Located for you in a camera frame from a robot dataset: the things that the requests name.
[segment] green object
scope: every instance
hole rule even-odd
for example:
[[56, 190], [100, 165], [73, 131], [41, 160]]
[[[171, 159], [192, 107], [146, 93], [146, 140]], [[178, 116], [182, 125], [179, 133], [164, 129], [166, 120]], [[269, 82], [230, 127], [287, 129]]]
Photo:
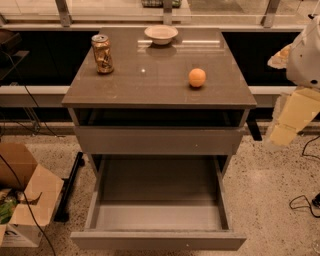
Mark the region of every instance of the green object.
[[15, 198], [6, 200], [0, 205], [0, 224], [6, 224], [10, 221], [16, 206], [17, 200]]
[[[163, 0], [141, 0], [143, 7], [162, 7]], [[179, 8], [181, 0], [172, 0], [172, 7]]]

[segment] cabinet top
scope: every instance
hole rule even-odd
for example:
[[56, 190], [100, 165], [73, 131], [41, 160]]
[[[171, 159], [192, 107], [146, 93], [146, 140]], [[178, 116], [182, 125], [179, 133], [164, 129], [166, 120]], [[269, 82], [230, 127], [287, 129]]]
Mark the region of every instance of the cabinet top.
[[[256, 102], [221, 32], [177, 27], [179, 34], [155, 45], [143, 27], [101, 29], [111, 42], [114, 71], [99, 75], [88, 52], [62, 104], [93, 108], [254, 108]], [[194, 68], [206, 72], [201, 88], [189, 85]]]

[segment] power cord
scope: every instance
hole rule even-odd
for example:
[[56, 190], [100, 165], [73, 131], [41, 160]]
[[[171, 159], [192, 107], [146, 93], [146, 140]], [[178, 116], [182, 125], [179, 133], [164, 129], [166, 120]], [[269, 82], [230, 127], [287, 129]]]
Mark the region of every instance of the power cord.
[[[295, 201], [298, 200], [298, 199], [300, 199], [300, 198], [305, 199], [305, 201], [307, 202], [308, 205], [293, 206], [293, 204], [295, 204]], [[314, 212], [313, 212], [313, 210], [312, 210], [312, 206], [311, 206], [308, 198], [307, 198], [305, 195], [301, 195], [301, 196], [298, 196], [298, 197], [292, 199], [292, 200], [290, 201], [290, 203], [289, 203], [289, 206], [290, 206], [290, 208], [291, 208], [292, 210], [296, 210], [296, 209], [300, 209], [300, 208], [308, 208], [308, 209], [310, 210], [311, 214], [313, 215], [313, 217], [315, 217], [315, 218], [320, 218], [319, 215], [315, 215], [315, 214], [314, 214]]]
[[318, 156], [309, 155], [309, 154], [306, 154], [306, 153], [305, 153], [305, 151], [306, 151], [306, 149], [307, 149], [307, 146], [308, 146], [311, 142], [313, 142], [313, 141], [315, 141], [315, 140], [317, 140], [317, 139], [319, 139], [319, 138], [320, 138], [320, 135], [317, 136], [317, 137], [315, 137], [315, 138], [313, 138], [313, 139], [311, 139], [311, 140], [309, 140], [309, 141], [304, 145], [301, 156], [310, 156], [310, 157], [314, 157], [314, 158], [317, 158], [317, 159], [320, 160], [320, 157], [318, 157]]
[[44, 132], [40, 132], [40, 131], [35, 131], [34, 129], [32, 128], [29, 128], [27, 126], [25, 126], [24, 124], [22, 124], [21, 122], [19, 121], [15, 121], [15, 120], [11, 120], [11, 119], [6, 119], [5, 115], [0, 111], [0, 115], [2, 116], [2, 119], [3, 119], [3, 127], [0, 126], [0, 142], [1, 142], [1, 139], [2, 139], [2, 136], [5, 134], [5, 131], [6, 131], [6, 123], [8, 122], [11, 122], [11, 123], [16, 123], [18, 125], [20, 125], [21, 127], [23, 127], [24, 129], [38, 135], [45, 135], [45, 136], [55, 136], [57, 137], [56, 135], [53, 135], [53, 134], [48, 134], [48, 133], [44, 133]]
[[6, 117], [1, 112], [0, 112], [0, 115], [2, 116], [2, 119], [3, 119], [3, 127], [0, 126], [0, 143], [1, 143], [2, 136], [6, 133]]
[[[1, 51], [1, 52], [2, 52], [3, 54], [5, 54], [5, 55], [10, 59], [10, 62], [11, 62], [11, 64], [12, 64], [14, 70], [17, 72], [20, 80], [21, 80], [22, 83], [23, 83], [22, 76], [21, 76], [18, 68], [17, 68], [16, 65], [14, 64], [14, 62], [13, 62], [12, 57], [10, 56], [10, 54], [7, 54], [6, 52], [3, 52], [3, 51]], [[35, 100], [35, 98], [33, 97], [33, 95], [30, 93], [28, 87], [25, 85], [25, 83], [23, 83], [23, 84], [24, 84], [23, 87], [26, 89], [28, 95], [31, 97], [31, 99], [32, 99], [32, 101], [34, 102], [34, 104], [37, 106], [37, 108], [40, 108], [38, 102]], [[45, 127], [47, 128], [47, 130], [48, 130], [53, 136], [55, 136], [55, 137], [64, 137], [63, 135], [57, 135], [55, 132], [53, 132], [53, 131], [48, 127], [48, 125], [47, 125], [46, 122], [43, 122], [43, 124], [45, 125]]]
[[3, 158], [3, 156], [2, 156], [1, 154], [0, 154], [0, 158], [1, 158], [2, 161], [6, 164], [6, 166], [8, 166], [8, 168], [10, 169], [10, 171], [12, 172], [12, 174], [14, 175], [15, 179], [17, 180], [17, 182], [18, 182], [18, 184], [19, 184], [19, 186], [20, 186], [20, 188], [21, 188], [21, 190], [22, 190], [24, 199], [25, 199], [25, 201], [26, 201], [26, 203], [27, 203], [27, 205], [28, 205], [28, 208], [29, 208], [30, 214], [31, 214], [31, 216], [32, 216], [32, 219], [34, 220], [34, 223], [37, 225], [37, 227], [38, 227], [38, 229], [40, 230], [40, 232], [41, 232], [41, 233], [43, 234], [43, 236], [46, 238], [46, 240], [47, 240], [47, 242], [48, 242], [48, 244], [49, 244], [49, 246], [50, 246], [50, 248], [51, 248], [51, 250], [52, 250], [52, 252], [53, 252], [53, 255], [56, 256], [56, 252], [55, 252], [55, 250], [54, 250], [54, 247], [53, 247], [50, 239], [48, 238], [48, 236], [46, 235], [46, 233], [44, 232], [44, 230], [40, 227], [40, 225], [38, 224], [36, 218], [34, 217], [34, 214], [33, 214], [32, 209], [31, 209], [31, 207], [30, 207], [29, 201], [28, 201], [28, 199], [27, 199], [26, 194], [24, 193], [23, 186], [22, 186], [22, 184], [21, 184], [21, 182], [20, 182], [17, 174], [15, 173], [15, 171], [12, 169], [12, 167], [11, 167], [11, 166], [9, 165], [9, 163]]

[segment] cabinet leg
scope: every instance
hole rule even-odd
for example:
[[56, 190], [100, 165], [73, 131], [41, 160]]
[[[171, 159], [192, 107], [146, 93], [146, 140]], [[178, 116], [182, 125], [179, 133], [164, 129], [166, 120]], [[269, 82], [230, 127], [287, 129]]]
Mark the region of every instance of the cabinet leg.
[[262, 136], [257, 124], [255, 110], [250, 110], [247, 118], [247, 125], [251, 132], [251, 135], [255, 141], [262, 141]]

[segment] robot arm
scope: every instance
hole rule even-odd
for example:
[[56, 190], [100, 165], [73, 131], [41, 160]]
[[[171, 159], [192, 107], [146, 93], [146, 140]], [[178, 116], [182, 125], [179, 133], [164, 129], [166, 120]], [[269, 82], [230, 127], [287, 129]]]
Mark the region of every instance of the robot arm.
[[320, 88], [320, 16], [291, 44], [287, 78], [298, 86]]
[[[268, 142], [287, 146], [320, 112], [320, 16], [271, 57], [268, 65], [286, 68], [288, 80], [297, 85], [291, 95], [279, 98], [267, 131]], [[282, 99], [285, 104], [279, 108]]]

